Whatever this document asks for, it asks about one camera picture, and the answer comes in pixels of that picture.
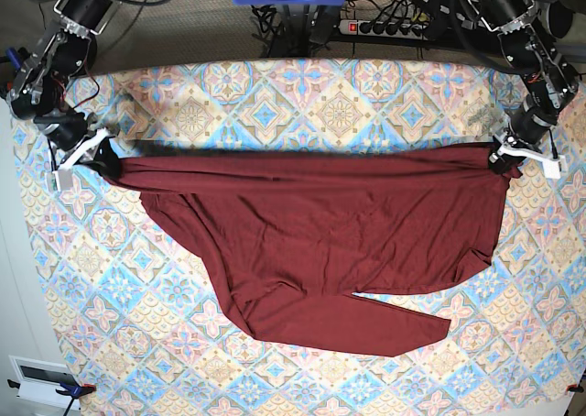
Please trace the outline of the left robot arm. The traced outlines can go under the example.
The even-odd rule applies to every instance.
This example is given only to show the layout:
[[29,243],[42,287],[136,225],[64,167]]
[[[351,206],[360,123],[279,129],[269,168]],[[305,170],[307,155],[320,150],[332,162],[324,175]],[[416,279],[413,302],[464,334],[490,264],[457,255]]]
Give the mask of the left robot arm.
[[[559,114],[576,96],[577,71],[555,46],[555,39],[539,19],[540,7],[558,0],[450,0],[449,18],[463,47],[481,64],[517,75],[527,89],[526,98],[506,127],[497,131],[488,156],[490,170],[505,174],[524,159],[541,164],[546,178],[558,180],[567,168],[565,158],[553,148],[540,150],[543,137],[550,137]],[[457,18],[463,13],[473,24],[482,23],[496,35],[504,65],[477,49]]]

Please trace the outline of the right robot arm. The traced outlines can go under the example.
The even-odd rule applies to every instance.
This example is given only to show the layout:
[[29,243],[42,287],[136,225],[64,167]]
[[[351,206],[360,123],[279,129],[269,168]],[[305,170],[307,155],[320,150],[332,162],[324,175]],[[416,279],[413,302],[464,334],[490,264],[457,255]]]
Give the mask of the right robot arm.
[[69,81],[88,74],[97,56],[96,38],[115,9],[132,0],[33,0],[54,1],[56,19],[31,50],[8,49],[5,61],[15,68],[15,78],[1,91],[12,115],[29,120],[49,146],[51,173],[63,181],[75,166],[94,170],[106,179],[121,174],[121,162],[110,140],[113,134],[99,127],[92,115],[66,102]]

